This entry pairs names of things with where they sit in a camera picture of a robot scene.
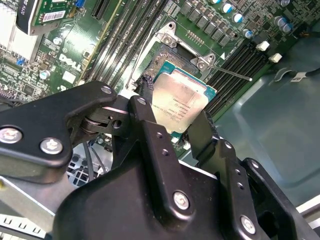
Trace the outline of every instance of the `black metal bracket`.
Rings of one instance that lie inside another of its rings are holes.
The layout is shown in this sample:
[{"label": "black metal bracket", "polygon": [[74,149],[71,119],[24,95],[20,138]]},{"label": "black metal bracket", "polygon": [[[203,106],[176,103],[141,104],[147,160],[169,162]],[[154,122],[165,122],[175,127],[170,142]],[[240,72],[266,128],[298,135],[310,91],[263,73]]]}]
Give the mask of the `black metal bracket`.
[{"label": "black metal bracket", "polygon": [[219,216],[227,239],[267,240],[260,228],[246,171],[233,146],[220,139],[211,116],[202,111],[188,129],[192,155],[199,167],[220,181]]},{"label": "black metal bracket", "polygon": [[[84,141],[78,137],[83,119],[116,99],[114,90],[97,81],[2,111],[0,129],[14,128],[22,139],[14,144],[0,142],[0,175],[43,184],[56,182],[66,172],[75,141]],[[46,139],[59,140],[62,151],[41,151],[40,144]]]},{"label": "black metal bracket", "polygon": [[260,163],[246,158],[241,165],[249,177],[259,224],[270,238],[320,239]]}]

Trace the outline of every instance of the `electronic component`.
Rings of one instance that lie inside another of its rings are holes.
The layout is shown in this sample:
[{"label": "electronic component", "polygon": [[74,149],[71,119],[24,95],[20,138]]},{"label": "electronic component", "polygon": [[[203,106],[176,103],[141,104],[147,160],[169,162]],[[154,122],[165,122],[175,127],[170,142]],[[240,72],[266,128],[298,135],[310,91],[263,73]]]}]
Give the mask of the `electronic component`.
[{"label": "electronic component", "polygon": [[54,39],[53,39],[53,43],[55,44],[55,45],[61,45],[62,44],[62,39],[60,38],[60,37],[55,37]]},{"label": "electronic component", "polygon": [[221,6],[221,11],[224,14],[228,14],[232,11],[232,5],[230,3],[224,3]]},{"label": "electronic component", "polygon": [[208,35],[211,35],[216,28],[217,28],[216,25],[210,22],[208,26],[204,29],[204,32]]},{"label": "electronic component", "polygon": [[190,21],[196,22],[197,19],[200,17],[200,15],[201,15],[201,12],[199,12],[199,10],[193,9],[188,18]]},{"label": "electronic component", "polygon": [[282,32],[289,33],[292,31],[292,27],[293,27],[292,24],[287,23],[286,25],[280,27],[280,29]]},{"label": "electronic component", "polygon": [[217,29],[217,30],[215,31],[215,33],[212,35],[212,38],[213,38],[214,40],[218,41],[223,34],[224,34],[224,33],[223,33],[220,29]]},{"label": "electronic component", "polygon": [[230,38],[228,36],[224,36],[221,41],[219,42],[219,44],[222,47],[225,47],[228,43],[230,42]]},{"label": "electronic component", "polygon": [[236,14],[234,14],[233,16],[232,16],[232,21],[234,22],[234,23],[242,23],[242,21],[243,21],[243,16],[242,16],[242,14],[240,14],[240,13],[236,13]]},{"label": "electronic component", "polygon": [[45,70],[48,70],[49,66],[45,63],[41,63],[40,68],[45,71]]},{"label": "electronic component", "polygon": [[91,16],[96,20],[101,20],[104,16],[110,0],[97,0],[92,10]]},{"label": "electronic component", "polygon": [[275,64],[277,64],[282,59],[282,55],[280,53],[276,53],[269,57],[269,60]]},{"label": "electronic component", "polygon": [[42,35],[56,29],[60,21],[69,18],[74,0],[19,1],[17,27],[30,36]]},{"label": "electronic component", "polygon": [[246,39],[251,39],[254,35],[253,32],[250,31],[249,29],[244,29],[242,33]]},{"label": "electronic component", "polygon": [[156,122],[179,137],[215,95],[212,87],[166,61],[154,80]]},{"label": "electronic component", "polygon": [[23,92],[25,94],[32,96],[34,94],[34,91],[35,89],[32,86],[29,86],[29,85],[24,86]]},{"label": "electronic component", "polygon": [[280,4],[281,4],[282,7],[286,7],[286,6],[288,6],[290,4],[290,0],[281,0]]},{"label": "electronic component", "polygon": [[77,8],[82,8],[84,5],[85,5],[85,2],[86,2],[86,0],[76,0],[76,2],[75,2],[75,6],[77,7]]},{"label": "electronic component", "polygon": [[204,4],[202,2],[198,2],[196,5],[196,9],[201,10],[203,8]]},{"label": "electronic component", "polygon": [[186,15],[188,15],[188,13],[190,12],[191,9],[192,9],[191,3],[186,1],[180,10],[180,13],[182,13],[183,15],[186,16]]},{"label": "electronic component", "polygon": [[209,22],[208,18],[206,18],[205,16],[201,16],[196,25],[199,28],[203,29],[208,24],[208,22]]},{"label": "electronic component", "polygon": [[50,72],[48,70],[42,70],[40,71],[39,73],[39,77],[42,79],[42,80],[47,80],[49,77],[50,77]]},{"label": "electronic component", "polygon": [[258,49],[261,52],[265,52],[269,46],[270,46],[270,43],[268,43],[267,41],[263,41],[262,43],[256,46],[256,49]]},{"label": "electronic component", "polygon": [[15,11],[0,3],[0,49],[16,54],[24,62],[33,62],[42,36],[29,36],[19,30],[15,26],[15,15]]},{"label": "electronic component", "polygon": [[273,22],[274,25],[280,28],[287,24],[287,20],[283,16],[276,16]]}]

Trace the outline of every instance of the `cable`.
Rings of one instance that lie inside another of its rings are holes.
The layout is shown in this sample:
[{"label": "cable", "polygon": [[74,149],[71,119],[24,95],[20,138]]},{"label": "cable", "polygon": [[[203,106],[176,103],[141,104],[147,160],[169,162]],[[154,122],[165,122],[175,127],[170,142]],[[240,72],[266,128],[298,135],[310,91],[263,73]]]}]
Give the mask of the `cable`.
[{"label": "cable", "polygon": [[92,158],[90,155],[90,150],[89,150],[87,142],[84,142],[82,145],[84,148],[85,158],[88,163],[87,167],[88,167],[89,182],[91,182],[95,178],[94,164],[92,162]]},{"label": "cable", "polygon": [[99,157],[97,151],[92,147],[92,145],[89,145],[90,146],[90,149],[91,151],[93,152],[93,154],[95,155],[96,159],[98,160],[101,168],[102,168],[102,171],[103,171],[103,174],[106,174],[107,173],[107,170],[106,170],[106,166],[104,165],[104,163],[102,162],[101,158]]},{"label": "cable", "polygon": [[9,105],[10,107],[14,108],[15,107],[15,104],[10,101],[9,99],[3,97],[3,96],[0,96],[0,103],[4,103],[4,104],[7,104]]},{"label": "cable", "polygon": [[76,168],[76,169],[73,169],[70,173],[71,174],[75,174],[76,172],[78,172],[78,171],[82,171],[82,170],[84,170],[85,168],[82,166],[82,167],[79,167],[79,168]]}]

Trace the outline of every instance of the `ram slot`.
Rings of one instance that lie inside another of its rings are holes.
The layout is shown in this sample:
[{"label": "ram slot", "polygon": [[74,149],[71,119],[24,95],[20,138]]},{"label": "ram slot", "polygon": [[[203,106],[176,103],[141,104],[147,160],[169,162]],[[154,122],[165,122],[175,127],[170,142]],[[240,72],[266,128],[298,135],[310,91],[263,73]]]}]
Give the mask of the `ram slot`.
[{"label": "ram slot", "polygon": [[124,53],[126,52],[126,49],[128,49],[131,45],[131,43],[134,43],[137,37],[139,35],[137,34],[137,31],[141,27],[142,24],[146,24],[144,21],[146,19],[146,16],[148,15],[148,12],[151,10],[153,6],[153,0],[145,0],[143,2],[144,6],[143,8],[140,7],[140,9],[145,9],[143,11],[142,16],[140,15],[141,12],[137,11],[132,18],[129,20],[129,24],[126,26],[125,31],[123,33],[123,36],[121,38],[121,41],[118,43],[117,48],[115,52],[117,53],[115,58],[112,59],[111,64],[107,66],[106,72],[103,73],[103,79],[102,82],[107,83],[110,82],[110,78],[113,75],[114,71],[116,70],[118,64],[123,61]]},{"label": "ram slot", "polygon": [[[232,72],[254,77],[268,62],[268,58],[255,49],[253,43],[245,43],[222,66]],[[217,90],[215,98],[207,105],[211,115],[219,112],[248,82],[222,72],[216,72],[209,84]]]},{"label": "ram slot", "polygon": [[155,20],[159,17],[160,13],[164,10],[165,6],[167,5],[167,2],[168,2],[167,0],[157,1],[157,3],[160,3],[160,4],[152,10],[152,14],[150,15],[148,21],[146,21],[148,25],[146,30],[143,31],[143,33],[141,34],[139,41],[136,43],[136,46],[138,47],[134,47],[134,45],[132,45],[132,50],[127,52],[125,61],[123,62],[119,71],[117,71],[116,75],[114,76],[111,82],[111,86],[116,86],[116,84],[124,74],[125,70],[130,65],[132,59],[135,57],[135,55],[137,55],[139,48],[147,40],[149,33],[152,31]]},{"label": "ram slot", "polygon": [[[133,2],[135,2],[135,0],[130,0],[127,3],[127,6],[130,6]],[[127,26],[126,23],[129,19],[131,19],[135,12],[139,10],[139,7],[141,7],[143,3],[144,0],[140,0],[138,3],[134,4],[133,8],[127,7],[119,16],[117,22],[115,23],[115,27],[106,39],[105,45],[103,46],[97,60],[95,61],[95,64],[93,65],[90,77],[92,80],[102,81],[102,75],[104,74],[108,63],[113,56],[112,53],[115,52],[118,43],[121,40],[121,36],[125,32]]]}]

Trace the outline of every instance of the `capacitor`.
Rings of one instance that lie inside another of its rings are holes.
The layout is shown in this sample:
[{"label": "capacitor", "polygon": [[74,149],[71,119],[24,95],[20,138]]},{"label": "capacitor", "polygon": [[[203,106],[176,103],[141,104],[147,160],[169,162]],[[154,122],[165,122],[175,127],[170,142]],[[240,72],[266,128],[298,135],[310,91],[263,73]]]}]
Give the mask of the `capacitor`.
[{"label": "capacitor", "polygon": [[222,6],[221,6],[221,11],[224,13],[224,14],[228,14],[232,11],[232,5],[230,3],[224,3]]},{"label": "capacitor", "polygon": [[280,4],[281,4],[282,7],[286,7],[286,6],[288,6],[290,4],[290,0],[281,0]]},{"label": "capacitor", "polygon": [[280,27],[280,30],[285,32],[285,33],[289,33],[292,30],[292,24],[287,23],[286,25]]},{"label": "capacitor", "polygon": [[274,18],[274,25],[281,28],[286,24],[287,24],[287,19],[285,19],[283,16],[276,16]]},{"label": "capacitor", "polygon": [[39,77],[40,77],[42,80],[47,80],[47,79],[50,77],[50,72],[49,72],[48,70],[40,71]]},{"label": "capacitor", "polygon": [[232,20],[234,23],[242,23],[244,17],[240,13],[236,13],[232,16]]},{"label": "capacitor", "polygon": [[251,39],[253,37],[254,33],[250,31],[249,29],[243,30],[243,36],[247,39]]},{"label": "capacitor", "polygon": [[53,39],[53,43],[54,43],[55,45],[61,45],[61,44],[62,44],[62,39],[61,39],[60,37],[55,37],[55,38]]}]

